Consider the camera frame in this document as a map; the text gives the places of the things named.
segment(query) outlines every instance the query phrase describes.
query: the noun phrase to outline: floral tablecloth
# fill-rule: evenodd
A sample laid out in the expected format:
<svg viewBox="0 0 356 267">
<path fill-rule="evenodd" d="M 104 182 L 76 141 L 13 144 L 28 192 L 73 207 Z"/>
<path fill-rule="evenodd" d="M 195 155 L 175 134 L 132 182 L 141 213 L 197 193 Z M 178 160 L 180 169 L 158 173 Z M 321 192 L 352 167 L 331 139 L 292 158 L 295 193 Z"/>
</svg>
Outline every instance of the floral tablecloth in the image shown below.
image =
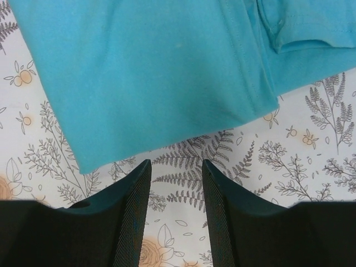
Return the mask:
<svg viewBox="0 0 356 267">
<path fill-rule="evenodd" d="M 80 175 L 16 20 L 0 1 L 0 198 L 69 206 L 151 159 L 140 266 L 211 267 L 202 160 L 210 159 L 229 178 L 279 205 L 354 200 L 355 81 L 356 70 L 317 81 L 282 95 L 278 110 L 242 127 Z"/>
</svg>

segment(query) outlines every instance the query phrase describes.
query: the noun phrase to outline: blue cloth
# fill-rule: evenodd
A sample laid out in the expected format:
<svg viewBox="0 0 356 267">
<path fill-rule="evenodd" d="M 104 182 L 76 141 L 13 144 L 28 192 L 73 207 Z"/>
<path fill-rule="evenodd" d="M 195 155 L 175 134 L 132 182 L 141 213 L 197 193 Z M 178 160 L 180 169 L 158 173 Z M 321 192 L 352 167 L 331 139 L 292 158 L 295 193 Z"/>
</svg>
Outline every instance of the blue cloth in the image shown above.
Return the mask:
<svg viewBox="0 0 356 267">
<path fill-rule="evenodd" d="M 356 66 L 354 0 L 9 0 L 81 173 Z"/>
</svg>

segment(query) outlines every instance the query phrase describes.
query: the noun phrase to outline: turquoise fabric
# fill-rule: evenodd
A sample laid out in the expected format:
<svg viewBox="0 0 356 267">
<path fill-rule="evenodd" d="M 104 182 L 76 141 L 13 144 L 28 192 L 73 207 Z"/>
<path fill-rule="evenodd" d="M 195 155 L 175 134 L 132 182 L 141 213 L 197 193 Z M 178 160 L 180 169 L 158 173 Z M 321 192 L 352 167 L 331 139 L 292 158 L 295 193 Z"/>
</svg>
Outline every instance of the turquoise fabric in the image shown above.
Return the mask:
<svg viewBox="0 0 356 267">
<path fill-rule="evenodd" d="M 9 0 L 81 173 L 356 66 L 352 0 Z"/>
</svg>

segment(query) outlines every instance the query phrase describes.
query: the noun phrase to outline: orange flower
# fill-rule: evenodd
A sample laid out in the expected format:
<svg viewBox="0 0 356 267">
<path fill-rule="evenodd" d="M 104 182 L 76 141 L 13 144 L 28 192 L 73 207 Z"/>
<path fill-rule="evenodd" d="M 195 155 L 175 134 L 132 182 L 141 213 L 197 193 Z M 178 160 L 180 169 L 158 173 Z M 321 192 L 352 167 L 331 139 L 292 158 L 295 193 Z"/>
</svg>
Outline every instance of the orange flower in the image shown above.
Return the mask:
<svg viewBox="0 0 356 267">
<path fill-rule="evenodd" d="M 161 263 L 162 256 L 157 246 L 151 241 L 143 239 L 139 267 L 160 267 Z"/>
<path fill-rule="evenodd" d="M 0 199 L 11 199 L 11 189 L 7 181 L 0 176 Z"/>
</svg>

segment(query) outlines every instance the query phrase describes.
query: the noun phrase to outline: floral pattern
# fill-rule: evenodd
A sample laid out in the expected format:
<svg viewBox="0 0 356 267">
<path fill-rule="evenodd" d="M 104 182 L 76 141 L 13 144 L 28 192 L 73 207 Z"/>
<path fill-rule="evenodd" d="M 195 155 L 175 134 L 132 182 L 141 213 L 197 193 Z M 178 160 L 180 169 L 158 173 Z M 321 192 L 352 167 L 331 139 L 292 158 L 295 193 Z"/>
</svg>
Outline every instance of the floral pattern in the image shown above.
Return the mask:
<svg viewBox="0 0 356 267">
<path fill-rule="evenodd" d="M 213 266 L 204 159 L 275 204 L 356 199 L 356 70 L 284 94 L 278 110 L 247 125 L 81 175 L 7 1 L 0 1 L 0 62 L 0 199 L 69 206 L 151 159 L 140 267 Z"/>
</svg>

